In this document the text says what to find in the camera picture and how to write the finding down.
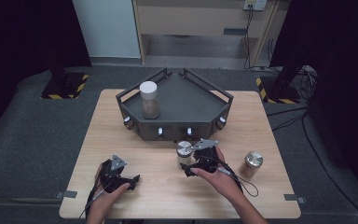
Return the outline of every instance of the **white wall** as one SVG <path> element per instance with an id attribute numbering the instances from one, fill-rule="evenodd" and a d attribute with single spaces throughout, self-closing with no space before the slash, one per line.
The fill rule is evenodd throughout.
<path id="1" fill-rule="evenodd" d="M 90 57 L 141 58 L 131 0 L 73 0 Z"/>

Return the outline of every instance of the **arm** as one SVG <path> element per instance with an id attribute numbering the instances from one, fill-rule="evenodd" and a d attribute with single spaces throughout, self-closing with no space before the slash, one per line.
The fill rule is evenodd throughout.
<path id="1" fill-rule="evenodd" d="M 118 189 L 113 191 L 112 193 L 108 193 L 103 190 L 102 186 L 99 186 L 95 191 L 95 195 L 97 195 L 101 190 L 103 193 L 101 196 L 91 204 L 89 208 L 89 216 L 87 218 L 87 224 L 101 224 L 105 220 L 106 216 L 109 214 L 112 209 L 113 203 L 120 197 L 122 193 L 124 193 L 127 188 L 130 186 L 130 183 L 126 183 L 121 185 Z"/>
<path id="2" fill-rule="evenodd" d="M 216 147 L 216 152 L 219 159 L 225 161 L 219 147 Z M 245 195 L 238 189 L 232 177 L 217 170 L 211 174 L 199 168 L 191 168 L 191 172 L 206 179 L 218 193 L 223 195 L 233 205 L 243 224 L 267 223 Z"/>

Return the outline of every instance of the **white lid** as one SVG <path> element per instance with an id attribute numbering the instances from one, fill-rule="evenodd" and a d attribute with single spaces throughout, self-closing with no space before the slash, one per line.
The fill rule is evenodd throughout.
<path id="1" fill-rule="evenodd" d="M 157 96 L 157 84 L 152 81 L 146 81 L 139 87 L 142 98 L 146 100 L 153 100 Z"/>

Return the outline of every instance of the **table top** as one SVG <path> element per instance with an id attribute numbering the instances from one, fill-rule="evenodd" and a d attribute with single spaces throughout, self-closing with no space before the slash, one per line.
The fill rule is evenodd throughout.
<path id="1" fill-rule="evenodd" d="M 77 195 L 63 199 L 60 216 L 80 216 L 100 163 L 116 154 L 127 163 L 121 176 L 140 175 L 141 179 L 135 190 L 126 191 L 117 200 L 109 218 L 239 218 L 232 205 L 207 181 L 186 177 L 177 167 L 177 143 L 143 141 L 137 133 L 127 130 L 116 101 L 121 91 L 101 92 L 67 188 Z M 219 141 L 226 162 L 237 175 L 249 151 L 263 156 L 263 165 L 250 179 L 258 188 L 258 196 L 244 191 L 263 217 L 299 217 L 297 201 L 286 201 L 284 197 L 294 192 L 258 93 L 229 93 L 234 100 L 227 125 L 209 139 Z M 244 185 L 255 193 L 251 185 Z"/>

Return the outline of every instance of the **electrical outlet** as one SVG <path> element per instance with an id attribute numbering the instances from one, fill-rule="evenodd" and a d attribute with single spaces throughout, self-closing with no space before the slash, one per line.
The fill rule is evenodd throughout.
<path id="1" fill-rule="evenodd" d="M 250 10 L 251 7 L 255 11 L 262 11 L 266 7 L 266 3 L 268 0 L 245 0 L 243 4 L 244 10 Z"/>

